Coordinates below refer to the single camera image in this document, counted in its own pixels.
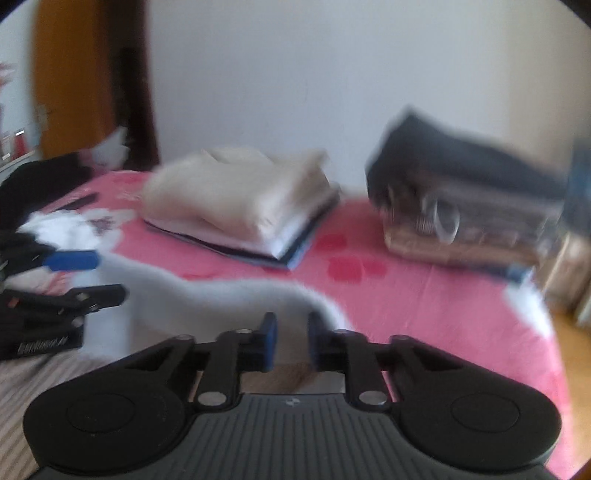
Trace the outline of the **pink checkered knit sweater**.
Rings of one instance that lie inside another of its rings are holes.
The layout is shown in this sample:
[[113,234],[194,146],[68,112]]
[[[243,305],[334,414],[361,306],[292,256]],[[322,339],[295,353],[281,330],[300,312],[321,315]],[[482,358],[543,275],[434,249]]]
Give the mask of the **pink checkered knit sweater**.
[[163,269],[109,255],[95,272],[67,287],[122,284],[128,297],[117,308],[92,314],[80,349],[5,361],[1,365],[1,476],[25,479],[37,468],[24,438],[22,418],[30,402],[51,387],[112,361],[186,334],[199,342],[228,330],[255,327],[267,312],[279,321],[276,365],[267,374],[246,374],[256,393],[332,393],[344,379],[314,371],[308,357],[308,315],[318,312],[332,329],[349,327],[335,301],[291,281],[286,274],[255,279],[182,279]]

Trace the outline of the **beige folded clothes stack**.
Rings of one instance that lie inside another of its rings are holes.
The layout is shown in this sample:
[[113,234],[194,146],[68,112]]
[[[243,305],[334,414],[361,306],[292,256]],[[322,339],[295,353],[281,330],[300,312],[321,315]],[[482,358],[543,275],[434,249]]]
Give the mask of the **beige folded clothes stack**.
[[325,175],[325,159],[324,150],[200,150],[149,176],[141,217],[162,233],[221,255],[293,269],[341,199]]

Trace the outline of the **dark folded clothes stack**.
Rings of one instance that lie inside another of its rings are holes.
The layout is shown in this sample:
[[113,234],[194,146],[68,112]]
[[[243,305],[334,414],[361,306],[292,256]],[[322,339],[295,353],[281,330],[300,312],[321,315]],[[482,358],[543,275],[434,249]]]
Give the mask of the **dark folded clothes stack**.
[[414,111],[384,138],[366,178],[386,246],[402,257],[536,268],[562,246],[559,178]]

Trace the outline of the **white fluffy garment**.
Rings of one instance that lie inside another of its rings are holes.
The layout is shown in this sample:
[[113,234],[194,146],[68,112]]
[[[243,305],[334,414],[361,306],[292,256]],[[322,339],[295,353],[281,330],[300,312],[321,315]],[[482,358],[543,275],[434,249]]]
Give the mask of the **white fluffy garment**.
[[17,231],[32,234],[37,242],[57,250],[95,250],[103,253],[114,249],[123,236],[123,225],[135,217],[136,214],[127,209],[36,212]]

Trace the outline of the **white crumpled cloth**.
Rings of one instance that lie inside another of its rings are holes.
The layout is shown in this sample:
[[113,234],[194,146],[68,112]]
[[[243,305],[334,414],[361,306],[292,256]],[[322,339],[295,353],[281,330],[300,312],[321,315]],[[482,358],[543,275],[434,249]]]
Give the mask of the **white crumpled cloth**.
[[121,169],[129,155],[126,137],[127,129],[120,126],[93,147],[90,150],[93,165],[106,171]]

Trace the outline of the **pink floral bed blanket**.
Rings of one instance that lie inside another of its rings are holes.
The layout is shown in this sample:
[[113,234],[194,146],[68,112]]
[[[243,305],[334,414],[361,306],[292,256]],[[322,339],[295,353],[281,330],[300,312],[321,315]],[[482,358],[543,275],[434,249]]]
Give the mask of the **pink floral bed blanket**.
[[136,214],[123,225],[114,249],[101,254],[100,266],[112,255],[187,280],[286,274],[335,301],[349,320],[349,327],[339,329],[361,332],[374,342],[409,335],[546,394],[563,420],[550,469],[562,479],[575,472],[563,362],[549,312],[533,285],[394,256],[386,248],[378,212],[363,198],[346,199],[329,214],[294,270],[243,263],[148,227],[139,215],[145,181],[143,173],[115,172],[65,195],[65,203],[93,195],[82,212],[106,208]]

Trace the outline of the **orange wooden door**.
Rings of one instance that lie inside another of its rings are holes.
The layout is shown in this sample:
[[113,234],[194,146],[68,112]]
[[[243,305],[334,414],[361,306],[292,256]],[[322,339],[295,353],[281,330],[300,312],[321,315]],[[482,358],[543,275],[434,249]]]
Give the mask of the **orange wooden door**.
[[116,128],[105,1],[41,1],[33,29],[34,104],[46,158],[89,148]]

